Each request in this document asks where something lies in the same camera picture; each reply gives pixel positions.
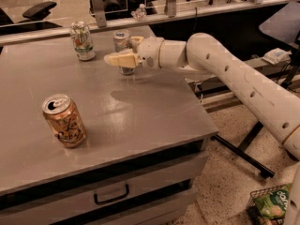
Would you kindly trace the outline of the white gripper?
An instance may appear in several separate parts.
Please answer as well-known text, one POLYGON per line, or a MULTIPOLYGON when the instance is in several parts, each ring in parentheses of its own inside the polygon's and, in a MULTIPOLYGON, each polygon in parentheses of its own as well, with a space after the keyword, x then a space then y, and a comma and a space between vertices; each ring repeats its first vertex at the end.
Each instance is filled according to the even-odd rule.
POLYGON ((121 52, 113 52, 104 56, 104 61, 111 66, 135 68, 140 63, 143 68, 159 69, 160 47, 162 37, 131 37, 131 48, 121 52))

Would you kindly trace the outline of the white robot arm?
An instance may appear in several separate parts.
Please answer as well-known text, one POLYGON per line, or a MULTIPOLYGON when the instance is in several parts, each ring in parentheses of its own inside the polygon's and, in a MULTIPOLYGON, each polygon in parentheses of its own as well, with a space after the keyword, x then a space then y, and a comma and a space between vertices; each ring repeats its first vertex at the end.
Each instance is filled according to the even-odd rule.
POLYGON ((104 56, 124 68, 168 68, 191 80, 218 77, 296 159, 300 159, 300 97, 232 55, 205 34, 188 41, 135 37, 133 47, 104 56))

